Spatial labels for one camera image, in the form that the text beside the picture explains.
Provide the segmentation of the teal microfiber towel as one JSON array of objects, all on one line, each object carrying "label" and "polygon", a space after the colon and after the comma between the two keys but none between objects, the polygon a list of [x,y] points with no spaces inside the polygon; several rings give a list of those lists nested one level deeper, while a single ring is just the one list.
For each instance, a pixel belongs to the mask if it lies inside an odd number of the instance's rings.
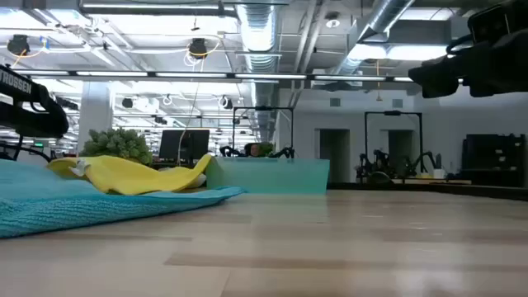
[{"label": "teal microfiber towel", "polygon": [[44,167],[0,159],[0,238],[198,210],[243,193],[229,186],[194,193],[112,195]]}]

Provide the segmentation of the yellow microfiber towel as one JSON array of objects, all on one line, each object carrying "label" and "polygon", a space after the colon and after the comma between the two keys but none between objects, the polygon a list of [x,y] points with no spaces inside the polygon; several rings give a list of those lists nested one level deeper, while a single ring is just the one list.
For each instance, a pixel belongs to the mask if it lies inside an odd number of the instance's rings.
[{"label": "yellow microfiber towel", "polygon": [[206,154],[194,168],[158,171],[141,163],[113,156],[59,158],[46,168],[62,178],[83,179],[104,193],[141,195],[155,191],[182,191],[204,173],[213,157]]}]

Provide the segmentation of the white building pillar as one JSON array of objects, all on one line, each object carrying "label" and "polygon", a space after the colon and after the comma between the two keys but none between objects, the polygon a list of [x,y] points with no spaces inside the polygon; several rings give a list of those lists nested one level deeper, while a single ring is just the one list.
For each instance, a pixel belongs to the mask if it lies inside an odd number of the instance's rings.
[{"label": "white building pillar", "polygon": [[89,131],[103,131],[112,127],[115,93],[110,82],[84,82],[78,128],[78,153],[91,138]]}]

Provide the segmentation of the round black ceiling device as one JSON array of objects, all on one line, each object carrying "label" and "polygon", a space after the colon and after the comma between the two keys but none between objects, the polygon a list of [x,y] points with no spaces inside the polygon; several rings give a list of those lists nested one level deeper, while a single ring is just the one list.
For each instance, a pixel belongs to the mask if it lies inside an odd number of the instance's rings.
[{"label": "round black ceiling device", "polygon": [[31,52],[27,35],[13,35],[7,42],[7,50],[14,55],[24,56]]},{"label": "round black ceiling device", "polygon": [[204,59],[207,56],[207,47],[204,38],[195,38],[188,47],[189,55],[194,59]]}]

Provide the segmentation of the artificial green potted plant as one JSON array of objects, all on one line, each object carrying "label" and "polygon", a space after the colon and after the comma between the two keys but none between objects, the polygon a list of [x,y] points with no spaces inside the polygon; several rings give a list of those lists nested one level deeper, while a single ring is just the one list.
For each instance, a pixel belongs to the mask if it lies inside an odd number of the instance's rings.
[{"label": "artificial green potted plant", "polygon": [[83,145],[79,153],[82,157],[112,156],[127,159],[143,165],[149,165],[153,160],[152,152],[143,135],[135,130],[119,128],[102,131],[90,130],[90,139]]}]

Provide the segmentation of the black shelf unit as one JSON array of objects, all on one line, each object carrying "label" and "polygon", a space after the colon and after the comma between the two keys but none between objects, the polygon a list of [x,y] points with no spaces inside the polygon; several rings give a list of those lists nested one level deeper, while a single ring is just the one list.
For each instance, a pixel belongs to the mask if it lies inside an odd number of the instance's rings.
[{"label": "black shelf unit", "polygon": [[467,134],[460,174],[473,185],[523,187],[525,148],[523,134]]}]

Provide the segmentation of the black computer monitor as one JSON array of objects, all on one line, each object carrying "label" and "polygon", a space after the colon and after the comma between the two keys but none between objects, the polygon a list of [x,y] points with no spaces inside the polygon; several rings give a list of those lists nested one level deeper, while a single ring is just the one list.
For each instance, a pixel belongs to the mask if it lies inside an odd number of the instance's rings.
[{"label": "black computer monitor", "polygon": [[159,157],[186,161],[199,160],[208,153],[209,139],[208,130],[164,130]]}]

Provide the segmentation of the teal plastic bin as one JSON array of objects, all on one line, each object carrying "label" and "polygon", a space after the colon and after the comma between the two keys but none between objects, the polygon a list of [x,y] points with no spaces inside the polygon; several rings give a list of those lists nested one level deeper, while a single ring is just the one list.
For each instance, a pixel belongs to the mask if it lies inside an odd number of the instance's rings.
[{"label": "teal plastic bin", "polygon": [[325,159],[213,158],[205,175],[210,189],[238,186],[254,194],[322,195],[329,168]]}]

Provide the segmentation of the black gantry frame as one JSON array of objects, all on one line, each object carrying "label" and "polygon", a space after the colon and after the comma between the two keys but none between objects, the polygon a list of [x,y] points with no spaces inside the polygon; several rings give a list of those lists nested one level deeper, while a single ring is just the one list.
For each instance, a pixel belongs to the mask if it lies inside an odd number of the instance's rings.
[{"label": "black gantry frame", "polygon": [[392,183],[390,184],[393,184],[393,179],[400,179],[402,181],[402,183],[405,183],[405,181],[407,179],[412,179],[417,173],[416,173],[416,167],[417,165],[420,165],[420,171],[421,172],[424,172],[425,171],[425,165],[424,165],[424,162],[423,162],[423,155],[424,154],[427,154],[427,152],[425,152],[423,150],[423,123],[422,123],[422,113],[421,112],[406,112],[406,111],[397,111],[397,110],[392,110],[392,111],[366,111],[364,113],[364,150],[369,158],[369,149],[368,149],[368,133],[369,133],[369,130],[368,130],[368,116],[370,114],[376,114],[376,115],[383,115],[383,116],[401,116],[401,115],[415,115],[417,118],[418,118],[418,123],[419,123],[419,155],[417,157],[417,159],[413,162],[410,161],[409,158],[407,158],[407,161],[406,161],[406,165],[405,165],[405,172],[403,175],[401,176],[398,176],[396,174],[396,172],[394,171],[394,174],[392,176]]}]

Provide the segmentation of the silver slanted ventilation duct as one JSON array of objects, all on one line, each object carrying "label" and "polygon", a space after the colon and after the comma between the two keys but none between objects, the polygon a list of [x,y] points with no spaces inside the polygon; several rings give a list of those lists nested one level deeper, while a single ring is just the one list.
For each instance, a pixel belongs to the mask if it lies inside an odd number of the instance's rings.
[{"label": "silver slanted ventilation duct", "polygon": [[347,52],[333,69],[332,74],[356,73],[361,63],[367,59],[361,56],[362,52],[367,52],[367,48],[362,43],[371,37],[379,37],[379,42],[386,42],[390,29],[414,2],[415,0],[375,0],[370,14],[353,22],[347,34]]}]

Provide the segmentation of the black aluminium table frame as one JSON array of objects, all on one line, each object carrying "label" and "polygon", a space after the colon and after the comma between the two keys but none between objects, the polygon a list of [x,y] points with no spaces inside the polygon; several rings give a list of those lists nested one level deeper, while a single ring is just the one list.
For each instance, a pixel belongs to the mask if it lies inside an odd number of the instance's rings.
[{"label": "black aluminium table frame", "polygon": [[502,200],[528,202],[528,188],[457,185],[453,183],[432,184],[360,184],[328,183],[328,190],[357,191],[423,191],[442,194],[486,197]]}]

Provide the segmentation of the silver round ventilation duct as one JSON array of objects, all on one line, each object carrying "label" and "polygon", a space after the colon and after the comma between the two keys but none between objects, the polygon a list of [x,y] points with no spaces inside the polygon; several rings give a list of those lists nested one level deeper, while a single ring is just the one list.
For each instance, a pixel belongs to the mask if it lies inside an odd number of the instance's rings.
[{"label": "silver round ventilation duct", "polygon": [[[246,56],[247,72],[275,73],[279,58],[271,54],[276,50],[277,11],[271,5],[237,5],[241,21],[240,33]],[[252,82],[254,106],[277,106],[278,85],[271,82]]]}]

